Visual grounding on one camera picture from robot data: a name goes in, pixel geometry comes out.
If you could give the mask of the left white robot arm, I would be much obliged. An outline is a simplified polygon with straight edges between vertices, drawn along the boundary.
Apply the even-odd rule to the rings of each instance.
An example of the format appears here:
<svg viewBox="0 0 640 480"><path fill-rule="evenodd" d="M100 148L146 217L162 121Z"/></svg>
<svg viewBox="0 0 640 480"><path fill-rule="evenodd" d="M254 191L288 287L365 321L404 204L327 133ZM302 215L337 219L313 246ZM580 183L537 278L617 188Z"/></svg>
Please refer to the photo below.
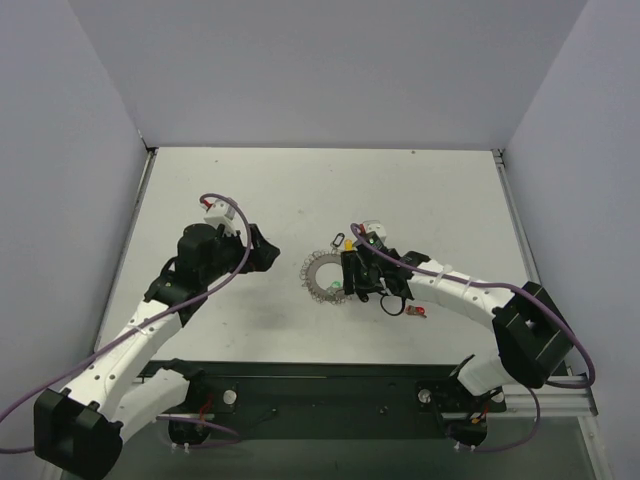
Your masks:
<svg viewBox="0 0 640 480"><path fill-rule="evenodd" d="M249 242L219 225L184 229L177 253L150 284L119 336L95 352L59 391L44 390L34 404L37 457L82 479L102 479L123 446L165 410L193 411L204 402L196 372L172 361L148 384L132 385L159 348L206 302L221 277L265 272L279 256L256 225Z"/></svg>

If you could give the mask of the large metal keyring with keys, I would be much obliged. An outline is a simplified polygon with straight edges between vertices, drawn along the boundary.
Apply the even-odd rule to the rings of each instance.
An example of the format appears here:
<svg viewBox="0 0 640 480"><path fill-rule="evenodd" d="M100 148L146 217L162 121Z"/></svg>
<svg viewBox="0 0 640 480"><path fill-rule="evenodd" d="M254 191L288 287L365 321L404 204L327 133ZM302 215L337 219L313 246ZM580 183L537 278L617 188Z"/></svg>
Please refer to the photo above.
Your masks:
<svg viewBox="0 0 640 480"><path fill-rule="evenodd" d="M303 261L299 278L302 287L317 303L339 305L351 299L345 293L341 253L350 241L342 232L337 233L327 249L315 250Z"/></svg>

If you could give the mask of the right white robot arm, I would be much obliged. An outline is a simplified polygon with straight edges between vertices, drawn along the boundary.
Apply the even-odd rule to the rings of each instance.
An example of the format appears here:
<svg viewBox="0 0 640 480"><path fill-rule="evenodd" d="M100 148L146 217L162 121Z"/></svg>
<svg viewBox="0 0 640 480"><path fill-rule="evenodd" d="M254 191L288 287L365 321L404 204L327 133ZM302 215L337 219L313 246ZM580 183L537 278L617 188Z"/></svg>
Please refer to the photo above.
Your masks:
<svg viewBox="0 0 640 480"><path fill-rule="evenodd" d="M454 370L453 377L473 397L507 384L538 389L544 386L573 347L568 327L549 319L558 315L555 304L535 282L515 293L489 288L431 257L409 251L401 256L373 236L340 254L343 288L366 302L378 293L403 301L438 305L466 317L494 334L489 353L472 353Z"/></svg>

